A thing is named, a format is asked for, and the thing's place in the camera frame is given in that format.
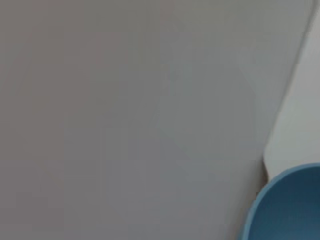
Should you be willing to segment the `blue bowl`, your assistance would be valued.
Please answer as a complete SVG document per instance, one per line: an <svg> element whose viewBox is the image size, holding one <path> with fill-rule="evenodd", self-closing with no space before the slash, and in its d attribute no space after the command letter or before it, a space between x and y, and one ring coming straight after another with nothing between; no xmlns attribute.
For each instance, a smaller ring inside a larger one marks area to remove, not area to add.
<svg viewBox="0 0 320 240"><path fill-rule="evenodd" d="M292 167L266 184L237 240L320 240L320 163Z"/></svg>

